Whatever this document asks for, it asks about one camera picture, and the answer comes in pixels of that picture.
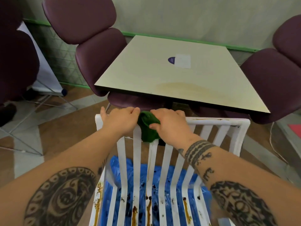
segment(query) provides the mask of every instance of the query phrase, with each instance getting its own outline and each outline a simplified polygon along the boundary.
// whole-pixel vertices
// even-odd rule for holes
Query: forearm
[[[291,184],[197,135],[179,152],[238,225],[299,224],[301,194]]]
[[[118,137],[102,129],[0,189],[3,225],[77,225]]]

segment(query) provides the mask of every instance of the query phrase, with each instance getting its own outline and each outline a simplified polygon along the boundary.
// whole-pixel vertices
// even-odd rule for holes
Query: white slatted chair
[[[99,114],[95,116],[96,127],[97,130],[102,128],[103,122]],[[187,123],[189,124],[192,131],[194,131],[196,125],[203,125],[202,131],[200,136],[207,140],[209,134],[213,128],[213,125],[218,126],[218,132],[214,138],[213,144],[216,146],[220,146],[222,141],[224,140],[225,136],[228,134],[231,136],[230,142],[230,149],[229,151],[233,154],[239,156],[240,150],[243,144],[243,139],[246,135],[246,131],[250,125],[250,120],[248,119],[226,119],[226,118],[196,118],[196,117],[187,117]],[[141,164],[141,129],[137,125],[134,129],[133,133],[133,167],[134,167],[134,189],[133,189],[133,208],[136,207],[137,211],[139,212],[139,196],[152,195],[152,182],[153,182],[153,174],[154,174],[154,167],[156,161],[156,152],[157,152],[158,140],[150,143],[149,145],[149,155],[148,155],[148,180],[146,183],[146,194],[140,194],[140,164]],[[166,226],[168,225],[166,222],[166,209],[165,209],[165,182],[167,177],[167,171],[169,168],[169,163],[171,159],[173,147],[166,144],[164,156],[163,156],[163,163],[161,169],[161,176],[159,181],[159,216],[160,216],[160,225]],[[127,192],[128,192],[128,184],[127,184],[127,171],[126,171],[126,152],[125,152],[125,137],[122,137],[117,142],[117,151],[118,151],[118,159],[119,159],[119,166],[120,166],[120,177],[121,177],[121,198],[126,200],[127,199]],[[188,199],[188,189],[193,188],[194,190],[194,199],[196,202],[196,207],[198,210],[198,217],[201,223],[201,226],[208,226],[210,225],[209,215],[206,209],[204,197],[201,191],[201,184],[202,180],[198,177],[193,184],[193,186],[189,186],[189,182],[192,178],[194,173],[194,169],[189,166],[186,172],[186,175],[183,180],[182,184],[182,200],[177,200],[176,196],[176,185],[179,180],[180,172],[182,170],[184,164],[184,158],[179,154],[177,158],[177,162],[175,165],[175,170],[172,176],[171,185],[170,185],[170,197],[173,198],[172,202],[172,217],[173,217],[173,225],[180,226],[180,218],[178,212],[178,205],[177,201],[183,201],[185,206],[185,211],[187,210],[188,216],[186,217],[187,225],[193,226],[192,214]],[[118,184],[114,180],[113,173],[111,170],[110,162],[108,160],[104,172],[101,175],[100,181],[98,186],[95,190],[95,197],[94,197],[94,205],[92,209],[92,214],[90,218],[89,226],[98,226],[101,218],[101,211],[102,211],[102,200],[103,200],[103,191],[104,191],[104,184],[105,181],[108,181],[113,186],[113,192],[111,197],[111,204],[109,207],[108,213],[108,221],[107,226],[111,226],[113,223],[113,215],[115,209],[115,202],[116,202],[116,194],[117,194],[117,187]],[[151,206],[149,198],[145,200],[145,206]],[[119,212],[118,212],[118,220],[117,226],[124,226],[125,222],[125,212],[126,212],[126,201],[120,202]],[[152,225],[152,208],[150,207],[148,211],[145,213],[145,224],[146,226]],[[226,225],[234,225],[231,220],[229,219],[221,219],[219,220],[220,226]],[[138,226],[138,214],[132,214],[132,224]]]

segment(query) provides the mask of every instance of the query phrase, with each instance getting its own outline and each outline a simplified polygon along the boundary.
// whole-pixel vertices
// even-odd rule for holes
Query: green rag
[[[141,128],[141,139],[143,142],[151,143],[156,139],[160,139],[156,130],[150,129],[149,125],[160,121],[149,111],[142,111],[139,115],[137,124]]]

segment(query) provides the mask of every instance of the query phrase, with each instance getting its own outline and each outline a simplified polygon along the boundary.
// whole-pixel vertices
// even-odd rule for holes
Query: purple label
[[[175,57],[170,57],[168,59],[168,61],[171,63],[171,64],[175,64]]]

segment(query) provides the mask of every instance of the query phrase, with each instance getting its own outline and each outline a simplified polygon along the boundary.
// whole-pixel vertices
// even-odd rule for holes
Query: white sticker
[[[186,54],[177,54],[175,56],[175,66],[190,69],[191,68],[191,57]]]

